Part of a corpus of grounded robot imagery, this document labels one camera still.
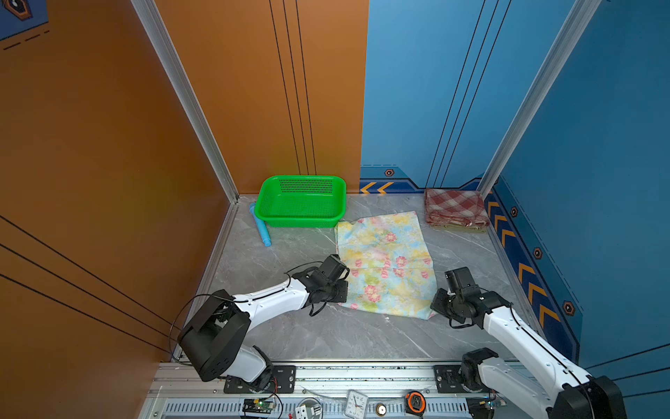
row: marble floor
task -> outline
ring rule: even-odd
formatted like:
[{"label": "marble floor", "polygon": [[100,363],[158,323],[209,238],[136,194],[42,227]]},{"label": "marble floor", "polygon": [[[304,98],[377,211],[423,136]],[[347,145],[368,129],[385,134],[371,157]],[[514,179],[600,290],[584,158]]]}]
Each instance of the marble floor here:
[{"label": "marble floor", "polygon": [[[283,272],[335,253],[333,229],[274,229],[272,246],[265,247],[249,212],[255,195],[241,196],[210,292],[225,288],[231,294],[260,290],[284,281]],[[433,262],[438,287],[446,288],[442,272],[467,266],[477,284],[514,302],[528,318],[517,291],[487,234],[436,231],[425,223],[423,195],[351,194],[344,220],[416,211]],[[430,320],[387,316],[328,304],[315,317],[308,310],[277,316],[247,335],[271,359],[460,359],[469,351],[489,347],[505,359],[511,353],[478,327],[455,330],[442,316]]]}]

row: basket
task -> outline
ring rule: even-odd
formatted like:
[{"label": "basket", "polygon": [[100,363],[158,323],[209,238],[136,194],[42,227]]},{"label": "basket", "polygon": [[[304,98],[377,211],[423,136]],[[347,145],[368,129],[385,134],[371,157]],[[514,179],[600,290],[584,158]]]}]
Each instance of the basket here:
[{"label": "basket", "polygon": [[337,176],[273,176],[263,182],[256,217],[272,227],[335,227],[346,211],[346,183]]}]

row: folded cloth stack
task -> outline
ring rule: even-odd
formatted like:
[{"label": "folded cloth stack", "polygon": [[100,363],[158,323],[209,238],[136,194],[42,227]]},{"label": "folded cloth stack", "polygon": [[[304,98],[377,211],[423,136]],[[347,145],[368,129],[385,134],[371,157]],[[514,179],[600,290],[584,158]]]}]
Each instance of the folded cloth stack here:
[{"label": "folded cloth stack", "polygon": [[475,190],[425,189],[425,219],[433,228],[485,231],[490,220]]}]

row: brown wall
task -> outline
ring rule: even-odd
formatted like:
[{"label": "brown wall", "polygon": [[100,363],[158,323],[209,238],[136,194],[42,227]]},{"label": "brown wall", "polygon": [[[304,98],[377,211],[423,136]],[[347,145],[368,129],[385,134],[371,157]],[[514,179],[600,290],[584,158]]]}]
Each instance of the brown wall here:
[{"label": "brown wall", "polygon": [[241,193],[276,174],[358,192],[368,1],[156,3]]},{"label": "brown wall", "polygon": [[[204,271],[225,195],[130,1],[50,1],[48,12],[46,25],[0,43],[0,215],[172,320]],[[0,243],[168,332],[1,219]],[[166,346],[2,248],[0,274]],[[167,360],[5,278],[0,318],[8,418],[134,418]]]}]

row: white square clock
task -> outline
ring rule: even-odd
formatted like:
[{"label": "white square clock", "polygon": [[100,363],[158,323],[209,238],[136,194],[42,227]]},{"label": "white square clock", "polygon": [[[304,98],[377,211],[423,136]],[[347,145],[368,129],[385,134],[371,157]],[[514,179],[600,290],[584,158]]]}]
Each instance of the white square clock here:
[{"label": "white square clock", "polygon": [[368,396],[349,390],[346,395],[344,415],[352,419],[363,419],[368,408]]}]

